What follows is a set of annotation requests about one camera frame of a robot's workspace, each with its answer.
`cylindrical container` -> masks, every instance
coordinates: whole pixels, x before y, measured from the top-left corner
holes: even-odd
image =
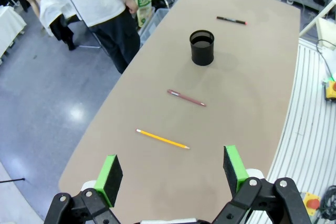
[[[192,60],[199,66],[209,65],[214,60],[215,37],[206,30],[198,30],[190,35]]]

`red button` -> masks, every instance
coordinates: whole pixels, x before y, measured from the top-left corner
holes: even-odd
[[[320,201],[318,199],[310,199],[307,201],[307,207],[311,209],[318,209],[320,207]]]

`red pen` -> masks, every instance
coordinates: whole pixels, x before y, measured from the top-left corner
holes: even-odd
[[[206,106],[205,103],[203,103],[203,102],[199,102],[199,101],[197,101],[197,100],[195,100],[195,99],[192,99],[192,98],[190,98],[190,97],[187,97],[187,96],[185,96],[185,95],[182,95],[182,94],[180,94],[180,93],[178,93],[178,92],[176,92],[176,91],[174,91],[174,90],[168,89],[167,92],[168,92],[169,94],[174,95],[174,96],[180,97],[180,98],[182,98],[182,99],[184,99],[184,100],[187,100],[187,101],[196,103],[196,104],[198,104],[198,105],[200,105],[200,106]]]

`beige tabletop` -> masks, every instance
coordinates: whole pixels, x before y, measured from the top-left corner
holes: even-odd
[[[225,16],[247,26],[217,20]],[[141,48],[77,146],[59,182],[76,195],[117,154],[124,177],[112,210],[122,223],[212,221],[231,199],[223,146],[266,176],[289,104],[300,12],[275,0],[179,0]],[[191,61],[189,36],[215,36],[215,60]],[[167,93],[173,89],[207,104]],[[135,129],[183,143],[186,150]]]

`blue floor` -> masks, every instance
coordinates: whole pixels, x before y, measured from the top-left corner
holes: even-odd
[[[102,49],[70,52],[41,31],[31,10],[22,17],[25,34],[0,66],[0,161],[12,178],[26,178],[16,185],[44,219],[62,171],[120,74]],[[82,23],[70,28],[75,44],[97,45]]]

